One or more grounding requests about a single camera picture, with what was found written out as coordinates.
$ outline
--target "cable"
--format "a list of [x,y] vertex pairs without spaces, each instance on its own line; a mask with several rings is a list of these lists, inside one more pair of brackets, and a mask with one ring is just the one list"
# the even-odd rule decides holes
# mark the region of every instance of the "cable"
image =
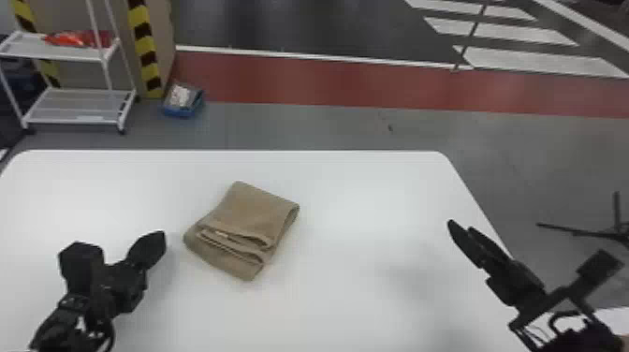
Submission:
[[107,329],[109,330],[108,335],[110,337],[108,339],[107,349],[104,352],[110,352],[113,345],[116,343],[116,330],[113,328],[113,323],[111,323],[110,319],[107,321]]
[[527,334],[527,336],[535,339],[538,343],[540,343],[541,345],[545,345],[546,341],[544,341],[544,339],[542,339],[541,337],[535,335],[532,331],[530,331],[528,328],[524,328],[524,333]]
[[542,328],[540,328],[540,327],[537,327],[537,326],[535,326],[535,325],[530,325],[529,327],[530,327],[530,328],[533,328],[533,329],[535,329],[535,330],[537,330],[537,331],[539,331],[539,332],[541,332],[541,333],[542,333],[542,335],[544,335],[544,337],[545,337],[547,340],[550,340],[550,336],[549,336],[549,334],[548,334],[547,332],[545,332],[545,331],[544,331],[544,329],[542,329]]

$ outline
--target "tripod leg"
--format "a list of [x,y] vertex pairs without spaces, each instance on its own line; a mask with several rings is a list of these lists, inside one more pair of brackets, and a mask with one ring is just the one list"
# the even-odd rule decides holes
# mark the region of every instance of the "tripod leg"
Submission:
[[614,192],[614,228],[616,228],[616,232],[622,231],[622,220],[621,220],[621,192]]

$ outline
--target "concrete floor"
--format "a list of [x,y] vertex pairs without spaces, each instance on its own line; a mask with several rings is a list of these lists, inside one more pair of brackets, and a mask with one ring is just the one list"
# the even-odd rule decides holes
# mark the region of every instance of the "concrete floor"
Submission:
[[[42,126],[29,149],[434,150],[452,161],[513,256],[549,288],[567,284],[599,248],[629,263],[613,242],[535,227],[610,226],[611,193],[629,208],[629,121],[484,112],[209,103],[193,120],[132,110],[128,135],[113,127]],[[629,305],[629,269],[592,295],[599,308]]]

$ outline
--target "crosswalk stripe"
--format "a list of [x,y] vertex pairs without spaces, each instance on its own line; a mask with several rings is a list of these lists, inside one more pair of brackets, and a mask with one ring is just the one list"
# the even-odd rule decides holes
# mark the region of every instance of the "crosswalk stripe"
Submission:
[[[448,0],[406,0],[406,3],[413,8],[431,9],[445,12],[457,12],[467,14],[477,14],[482,5],[473,3],[462,3]],[[488,6],[486,16],[504,17],[509,19],[534,21],[535,17],[515,7]]]
[[[426,17],[424,20],[438,33],[455,36],[469,36],[474,26],[474,23],[470,21],[437,19],[434,17]],[[576,42],[557,31],[516,25],[480,23],[476,28],[475,37],[578,46]]]
[[587,56],[468,48],[465,60],[474,67],[596,77],[629,78],[609,62]]

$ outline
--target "black stand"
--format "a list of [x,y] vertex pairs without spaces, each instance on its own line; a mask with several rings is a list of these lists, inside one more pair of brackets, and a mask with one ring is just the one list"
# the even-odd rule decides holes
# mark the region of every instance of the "black stand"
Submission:
[[569,232],[575,237],[594,237],[597,239],[605,239],[616,241],[627,249],[629,249],[629,222],[621,220],[621,193],[614,192],[614,226],[603,231],[588,231],[573,227],[562,227],[552,224],[537,223],[539,227],[554,229],[563,232]]

